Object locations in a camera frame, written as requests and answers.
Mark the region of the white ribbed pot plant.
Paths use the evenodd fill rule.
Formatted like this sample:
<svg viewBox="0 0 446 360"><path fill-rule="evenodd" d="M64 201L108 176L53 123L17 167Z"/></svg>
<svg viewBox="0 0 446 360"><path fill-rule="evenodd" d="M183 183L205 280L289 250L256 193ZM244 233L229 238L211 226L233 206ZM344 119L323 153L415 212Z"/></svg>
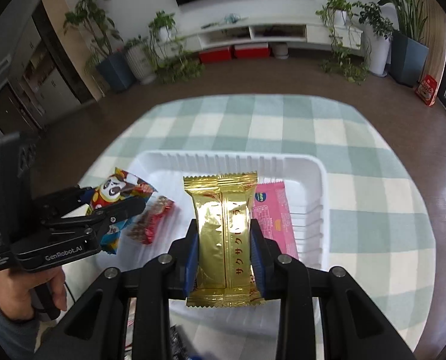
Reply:
<svg viewBox="0 0 446 360"><path fill-rule="evenodd" d="M371 74L385 77L393 33L392 22L383 16L380 6L375 2L357 1L353 6L363 28L366 67Z"/></svg>

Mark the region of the red gift bag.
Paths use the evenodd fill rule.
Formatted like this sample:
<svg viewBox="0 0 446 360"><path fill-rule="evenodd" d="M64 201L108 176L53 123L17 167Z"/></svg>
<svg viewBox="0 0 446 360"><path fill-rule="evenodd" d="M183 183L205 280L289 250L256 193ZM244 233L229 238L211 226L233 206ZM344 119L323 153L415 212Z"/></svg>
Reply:
<svg viewBox="0 0 446 360"><path fill-rule="evenodd" d="M425 103L427 107L432 107L435 104L435 96L437 90L437 81L431 75L425 75L420 81L415 94Z"/></svg>

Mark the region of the blue pot tall plant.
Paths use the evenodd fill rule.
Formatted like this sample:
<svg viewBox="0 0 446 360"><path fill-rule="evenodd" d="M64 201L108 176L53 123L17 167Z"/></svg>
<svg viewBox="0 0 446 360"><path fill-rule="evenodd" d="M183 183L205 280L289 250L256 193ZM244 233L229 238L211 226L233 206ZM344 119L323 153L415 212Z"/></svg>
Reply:
<svg viewBox="0 0 446 360"><path fill-rule="evenodd" d="M89 35L89 57L84 70L97 84L104 81L114 93L122 93L134 84L135 77L123 52L112 41L123 41L114 20L103 8L110 0L77 0L64 14L63 29L83 29Z"/></svg>

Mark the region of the red storage box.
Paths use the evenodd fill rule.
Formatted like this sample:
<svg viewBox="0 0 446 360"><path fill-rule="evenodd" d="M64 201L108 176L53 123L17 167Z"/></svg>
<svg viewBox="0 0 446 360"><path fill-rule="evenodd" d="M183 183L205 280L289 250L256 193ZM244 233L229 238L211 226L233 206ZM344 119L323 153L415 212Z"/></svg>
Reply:
<svg viewBox="0 0 446 360"><path fill-rule="evenodd" d="M199 52L199 60L203 64L229 61L233 58L232 49L232 46L205 49Z"/></svg>
<svg viewBox="0 0 446 360"><path fill-rule="evenodd" d="M271 50L268 42L241 44L234 47L236 59L265 59L270 56Z"/></svg>

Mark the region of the white plastic tray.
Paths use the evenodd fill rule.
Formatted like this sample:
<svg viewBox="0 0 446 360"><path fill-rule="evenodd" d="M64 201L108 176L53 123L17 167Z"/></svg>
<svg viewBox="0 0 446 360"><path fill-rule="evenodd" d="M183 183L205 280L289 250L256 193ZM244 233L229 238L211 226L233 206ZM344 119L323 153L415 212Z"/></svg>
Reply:
<svg viewBox="0 0 446 360"><path fill-rule="evenodd" d="M64 267L79 297L109 267L129 272L165 253L189 228L196 231L182 257L183 295L171 314L229 332L276 336L278 266L323 268L329 249L327 174L308 155L146 151L126 167L131 180L155 188L148 207L167 197L173 207L150 244L129 233L137 220L111 225L116 252L100 252Z"/></svg>

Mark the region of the white pot plant left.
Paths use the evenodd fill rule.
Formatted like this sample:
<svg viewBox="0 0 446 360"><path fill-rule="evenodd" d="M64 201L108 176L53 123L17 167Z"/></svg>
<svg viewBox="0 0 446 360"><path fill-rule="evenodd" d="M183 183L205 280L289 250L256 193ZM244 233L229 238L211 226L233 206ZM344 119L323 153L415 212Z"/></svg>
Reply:
<svg viewBox="0 0 446 360"><path fill-rule="evenodd" d="M165 84L188 81L203 71L196 53L186 47L188 38L178 34L174 16L157 11L146 37L139 35L126 41L126 62L143 85L155 79Z"/></svg>

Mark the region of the gold wafer snack packet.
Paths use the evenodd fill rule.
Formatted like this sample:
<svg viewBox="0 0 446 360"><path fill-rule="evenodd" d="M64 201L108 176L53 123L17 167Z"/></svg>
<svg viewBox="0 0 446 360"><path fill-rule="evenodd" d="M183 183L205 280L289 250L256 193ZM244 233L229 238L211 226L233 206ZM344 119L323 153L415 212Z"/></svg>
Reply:
<svg viewBox="0 0 446 360"><path fill-rule="evenodd" d="M199 232L199 266L189 307L259 306L251 264L250 222L256 172L186 176Z"/></svg>

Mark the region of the red chocolate candy packet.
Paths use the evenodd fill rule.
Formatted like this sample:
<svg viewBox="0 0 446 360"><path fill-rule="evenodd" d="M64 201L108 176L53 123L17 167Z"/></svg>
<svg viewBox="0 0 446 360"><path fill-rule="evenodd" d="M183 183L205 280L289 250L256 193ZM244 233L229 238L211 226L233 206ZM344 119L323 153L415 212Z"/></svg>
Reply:
<svg viewBox="0 0 446 360"><path fill-rule="evenodd" d="M152 196L142 214L131 220L127 236L143 245L154 242L160 222L172 211L174 201L164 195Z"/></svg>

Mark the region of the green checked tablecloth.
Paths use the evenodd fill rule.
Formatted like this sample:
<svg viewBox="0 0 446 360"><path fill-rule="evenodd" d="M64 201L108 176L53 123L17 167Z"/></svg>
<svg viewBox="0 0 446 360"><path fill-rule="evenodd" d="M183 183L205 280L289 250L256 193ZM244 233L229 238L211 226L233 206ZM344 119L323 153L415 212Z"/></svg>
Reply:
<svg viewBox="0 0 446 360"><path fill-rule="evenodd" d="M301 262L343 267L410 348L425 327L435 237L420 192L376 129L353 107L303 95L188 98L152 108L91 166L83 186L124 169L172 199L153 244L120 237L63 269L80 297L108 267L129 271L168 251L194 217L185 176L256 172L285 184Z"/></svg>

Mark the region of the dark blue tall planter plant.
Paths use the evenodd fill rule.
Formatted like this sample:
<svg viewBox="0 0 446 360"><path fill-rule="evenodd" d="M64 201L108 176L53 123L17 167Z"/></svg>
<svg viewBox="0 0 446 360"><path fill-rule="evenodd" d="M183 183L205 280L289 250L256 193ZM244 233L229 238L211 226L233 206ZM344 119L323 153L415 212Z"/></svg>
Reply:
<svg viewBox="0 0 446 360"><path fill-rule="evenodd" d="M390 75L397 83L414 87L429 53L422 43L427 21L424 0L379 0L378 5L392 5L396 11L398 29L392 35Z"/></svg>

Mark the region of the white tv console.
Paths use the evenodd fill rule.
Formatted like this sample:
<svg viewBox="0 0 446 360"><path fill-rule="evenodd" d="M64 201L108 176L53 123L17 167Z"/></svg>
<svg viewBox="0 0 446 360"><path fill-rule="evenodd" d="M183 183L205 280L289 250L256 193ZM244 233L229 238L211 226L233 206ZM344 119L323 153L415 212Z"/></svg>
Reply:
<svg viewBox="0 0 446 360"><path fill-rule="evenodd" d="M250 43L286 43L290 48L330 50L330 40L318 16L243 18L233 24L179 30L193 52Z"/></svg>

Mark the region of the red storage box right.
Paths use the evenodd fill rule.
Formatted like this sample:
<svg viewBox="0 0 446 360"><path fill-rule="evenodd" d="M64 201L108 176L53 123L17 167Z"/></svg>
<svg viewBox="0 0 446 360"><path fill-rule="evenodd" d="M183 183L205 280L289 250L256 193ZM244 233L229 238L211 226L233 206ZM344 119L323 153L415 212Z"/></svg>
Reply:
<svg viewBox="0 0 446 360"><path fill-rule="evenodd" d="M236 59L265 59L270 56L271 50L268 42L241 44L234 47Z"/></svg>

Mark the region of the red storage box left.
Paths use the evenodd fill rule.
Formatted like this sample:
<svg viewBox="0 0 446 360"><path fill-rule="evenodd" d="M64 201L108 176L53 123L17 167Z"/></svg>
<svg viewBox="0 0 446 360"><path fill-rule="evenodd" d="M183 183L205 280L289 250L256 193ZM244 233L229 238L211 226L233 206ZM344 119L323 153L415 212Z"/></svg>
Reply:
<svg viewBox="0 0 446 360"><path fill-rule="evenodd" d="M199 60L203 64L229 61L233 58L232 49L232 46L205 49L199 52Z"/></svg>

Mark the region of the panda print snack packet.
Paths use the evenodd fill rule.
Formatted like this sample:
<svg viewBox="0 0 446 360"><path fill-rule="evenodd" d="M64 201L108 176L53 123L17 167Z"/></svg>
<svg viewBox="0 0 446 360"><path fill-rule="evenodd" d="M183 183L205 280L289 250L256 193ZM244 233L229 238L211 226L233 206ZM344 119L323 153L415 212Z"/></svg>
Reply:
<svg viewBox="0 0 446 360"><path fill-rule="evenodd" d="M86 215L91 215L95 211L101 211L109 207L115 208L119 203L132 197L140 197L147 204L155 191L156 189L151 184L139 176L116 167L114 172L93 190L92 196L87 203ZM140 213L142 211L120 221L112 219L108 231L100 242L101 249L107 254L116 254L121 233Z"/></svg>

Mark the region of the pink snack wrapper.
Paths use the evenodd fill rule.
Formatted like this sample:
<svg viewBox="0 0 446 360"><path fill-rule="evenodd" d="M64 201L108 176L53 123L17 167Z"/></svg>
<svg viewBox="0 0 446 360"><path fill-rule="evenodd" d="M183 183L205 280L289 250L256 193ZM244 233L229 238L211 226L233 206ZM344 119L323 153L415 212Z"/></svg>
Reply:
<svg viewBox="0 0 446 360"><path fill-rule="evenodd" d="M256 186L252 217L258 221L265 238L276 241L283 254L298 258L283 181Z"/></svg>

